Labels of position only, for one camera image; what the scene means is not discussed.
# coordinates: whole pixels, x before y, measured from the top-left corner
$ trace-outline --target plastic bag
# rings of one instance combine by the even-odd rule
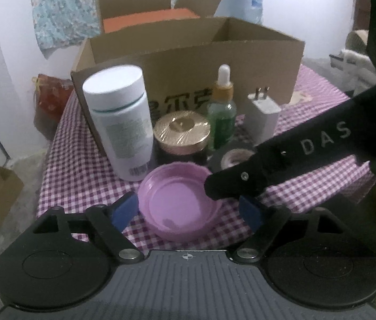
[[[234,17],[262,24],[263,0],[221,0],[215,17]]]
[[[36,85],[37,95],[39,96],[38,107],[55,122],[59,122],[69,96],[74,90],[72,80],[39,74],[32,81]]]

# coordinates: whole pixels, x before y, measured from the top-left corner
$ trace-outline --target black tape roll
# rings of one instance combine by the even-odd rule
[[[216,150],[207,166],[212,173],[216,173],[248,160],[255,153],[253,144],[232,141]]]

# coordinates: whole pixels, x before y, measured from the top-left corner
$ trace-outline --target orange object in box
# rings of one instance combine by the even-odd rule
[[[123,29],[124,27],[137,24],[160,22],[162,20],[199,18],[193,11],[188,8],[175,8],[169,10],[155,10],[152,12],[134,13],[122,15],[115,18],[107,18],[103,20],[104,32],[110,33]]]

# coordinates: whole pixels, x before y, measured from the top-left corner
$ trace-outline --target pink plastic lid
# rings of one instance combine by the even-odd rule
[[[173,162],[149,173],[138,190],[139,210],[149,229],[174,242],[192,241],[210,231],[222,205],[204,191],[210,174],[191,162]]]

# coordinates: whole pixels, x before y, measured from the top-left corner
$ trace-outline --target table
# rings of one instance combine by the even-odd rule
[[[311,69],[301,65],[295,91],[309,94],[312,101],[283,107],[276,134],[313,118],[348,99],[348,97]],[[248,141],[237,119],[236,138]],[[374,184],[368,164],[356,165],[353,156],[322,167],[277,186],[260,196],[265,205],[282,203],[294,212],[306,211],[343,191],[361,198]],[[87,127],[80,104],[73,93],[59,123],[44,174],[37,215],[52,206],[62,206],[66,213],[79,213],[100,203],[111,204],[128,191],[136,191],[140,182],[126,182],[112,172],[102,157]],[[220,221],[206,236],[189,243],[164,241],[150,232],[138,214],[124,230],[124,235],[139,249],[211,250],[245,240],[251,230],[241,219],[235,200],[224,200]],[[85,235],[74,235],[87,240]]]

